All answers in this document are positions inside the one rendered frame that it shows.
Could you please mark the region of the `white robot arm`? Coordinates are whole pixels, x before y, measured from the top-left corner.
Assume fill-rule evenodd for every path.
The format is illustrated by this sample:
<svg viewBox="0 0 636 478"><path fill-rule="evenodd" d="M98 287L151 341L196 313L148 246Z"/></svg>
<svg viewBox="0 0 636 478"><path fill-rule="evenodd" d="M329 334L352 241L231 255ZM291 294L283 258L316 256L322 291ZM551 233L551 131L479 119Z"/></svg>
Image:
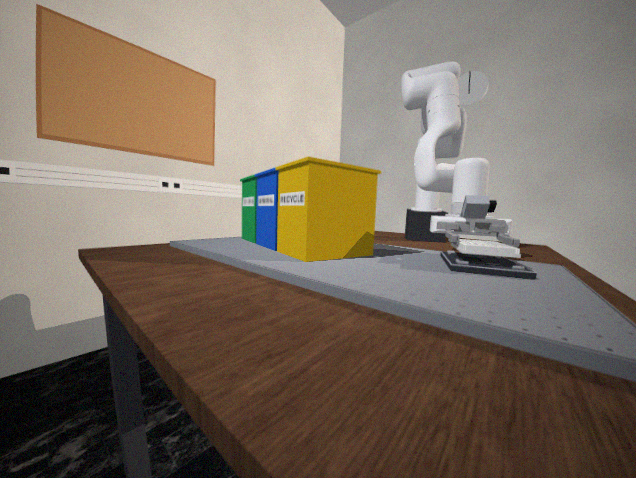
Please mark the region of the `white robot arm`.
<svg viewBox="0 0 636 478"><path fill-rule="evenodd" d="M415 208L411 210L441 212L439 193L446 192L452 193L451 214L485 219L497 205L496 200L489 201L487 196L488 160L466 158L455 165L435 160L458 157L463 149L467 114L459 105L460 71L457 62L446 62L409 70L402 76L404 107L421 109L424 134L418 140L414 156L415 179L421 189L416 186Z"/></svg>

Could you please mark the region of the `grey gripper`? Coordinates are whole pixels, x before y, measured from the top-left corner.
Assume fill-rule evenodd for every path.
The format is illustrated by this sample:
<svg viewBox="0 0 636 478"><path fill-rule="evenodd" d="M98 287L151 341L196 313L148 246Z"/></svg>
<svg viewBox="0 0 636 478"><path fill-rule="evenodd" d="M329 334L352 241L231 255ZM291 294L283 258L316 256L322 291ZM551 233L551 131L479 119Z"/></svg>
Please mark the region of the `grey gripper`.
<svg viewBox="0 0 636 478"><path fill-rule="evenodd" d="M502 241L503 238L502 244L519 248L520 239L511 238L512 222L512 219L495 219L493 216L486 216L485 219L463 219L456 214L445 214L445 216L431 216L430 231L432 233L445 233L448 241L455 245L459 245L460 236L457 234L461 234L493 236L497 237L499 241Z"/></svg>

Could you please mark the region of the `yellow recycling bin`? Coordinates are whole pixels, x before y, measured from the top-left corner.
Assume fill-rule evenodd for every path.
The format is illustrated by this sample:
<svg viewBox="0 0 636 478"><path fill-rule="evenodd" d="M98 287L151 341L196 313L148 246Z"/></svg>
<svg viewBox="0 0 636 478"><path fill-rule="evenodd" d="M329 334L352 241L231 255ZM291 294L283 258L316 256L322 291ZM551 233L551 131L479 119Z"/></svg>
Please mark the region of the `yellow recycling bin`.
<svg viewBox="0 0 636 478"><path fill-rule="evenodd" d="M314 157L276 170L277 252L304 262L373 255L380 170Z"/></svg>

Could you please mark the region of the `green open bin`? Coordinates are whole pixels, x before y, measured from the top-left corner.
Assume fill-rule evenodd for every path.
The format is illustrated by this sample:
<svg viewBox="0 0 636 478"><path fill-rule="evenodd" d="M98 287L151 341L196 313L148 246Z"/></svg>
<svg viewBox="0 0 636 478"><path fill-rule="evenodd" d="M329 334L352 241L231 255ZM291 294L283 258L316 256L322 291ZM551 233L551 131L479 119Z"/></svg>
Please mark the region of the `green open bin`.
<svg viewBox="0 0 636 478"><path fill-rule="evenodd" d="M256 243L257 177L254 174L240 181L242 181L242 239Z"/></svg>

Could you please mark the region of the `blue bin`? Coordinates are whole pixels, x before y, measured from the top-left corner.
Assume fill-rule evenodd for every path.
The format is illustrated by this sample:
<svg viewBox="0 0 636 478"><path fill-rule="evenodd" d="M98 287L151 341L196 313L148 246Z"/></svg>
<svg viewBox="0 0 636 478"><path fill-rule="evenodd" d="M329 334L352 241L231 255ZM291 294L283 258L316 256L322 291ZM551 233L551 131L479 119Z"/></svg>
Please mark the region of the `blue bin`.
<svg viewBox="0 0 636 478"><path fill-rule="evenodd" d="M257 177L256 244L277 251L278 171L275 168Z"/></svg>

